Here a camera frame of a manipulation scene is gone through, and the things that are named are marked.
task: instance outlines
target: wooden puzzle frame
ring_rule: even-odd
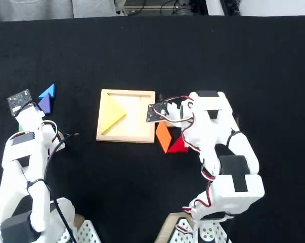
[[[104,97],[112,96],[125,110],[126,116],[102,134],[102,121],[106,105]],[[100,110],[97,125],[97,141],[154,143],[155,123],[147,123],[147,109],[154,104],[154,91],[105,90],[101,92]]]

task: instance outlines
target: white mounting plate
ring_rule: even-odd
[[[90,220],[85,220],[78,231],[77,243],[101,243],[100,238],[98,237],[95,228]],[[60,240],[57,243],[67,243],[70,240],[70,235],[66,230],[63,235],[60,237]]]
[[[192,231],[192,227],[190,226],[189,222],[185,218],[180,218],[179,222],[177,223],[179,226]],[[169,238],[169,243],[193,243],[193,237],[191,234],[183,234],[178,230],[174,230],[173,234]]]
[[[207,222],[201,224],[199,234],[205,242],[211,242],[214,238],[215,243],[226,243],[227,240],[227,234],[219,223]]]
[[[187,219],[180,219],[178,225],[187,230],[193,230]],[[198,233],[205,242],[226,243],[227,240],[227,234],[219,223],[207,222],[201,224],[199,230],[194,232],[195,242],[193,242],[193,237],[190,234],[183,234],[175,229],[170,236],[168,243],[197,243]]]
[[[77,243],[101,243],[90,220],[85,220],[79,229]]]

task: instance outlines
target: tangram piece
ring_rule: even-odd
[[[22,132],[23,131],[23,128],[21,126],[21,124],[19,124],[19,132]]]
[[[50,104],[50,94],[48,93],[40,102],[38,103],[38,106],[41,108],[41,110],[44,111],[45,114],[51,113],[51,104]]]
[[[125,117],[126,112],[111,96],[105,94],[105,107],[102,122],[102,134]]]
[[[185,143],[182,137],[179,137],[177,141],[170,147],[167,153],[186,153],[188,147],[185,147]]]
[[[156,130],[156,135],[162,146],[163,151],[165,153],[167,153],[170,142],[171,142],[171,135],[170,135],[167,125],[164,121],[159,122],[157,130]]]
[[[51,98],[55,97],[56,85],[52,84],[49,88],[46,89],[42,94],[39,95],[39,99],[43,99],[47,94],[50,95]]]

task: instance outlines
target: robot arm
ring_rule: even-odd
[[[180,109],[168,104],[167,110],[169,117],[191,118],[180,123],[182,137],[185,146],[200,153],[201,173],[208,181],[206,190],[183,207],[195,223],[224,221],[263,197],[258,159],[240,132],[224,93],[193,92]],[[227,146],[234,155],[218,157],[216,144]]]
[[[57,125],[42,120],[43,114],[31,103],[28,90],[10,97],[9,104],[24,132],[15,133],[5,144],[0,186],[0,242],[16,242],[17,238],[21,242],[57,242],[66,227],[57,210],[50,209],[50,192],[44,182],[48,150],[52,152],[60,143]],[[12,217],[20,200],[27,195],[32,197],[32,211]],[[73,205],[65,198],[58,202],[73,227]]]

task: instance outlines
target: wooden block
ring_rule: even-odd
[[[164,121],[159,122],[157,130],[156,130],[156,135],[162,146],[163,151],[165,153],[167,153],[170,142],[171,142],[171,135],[170,135],[167,125]]]
[[[126,112],[121,120],[102,134],[106,100],[109,95]],[[133,143],[154,143],[154,123],[146,122],[147,107],[155,103],[154,91],[102,90],[96,140]]]

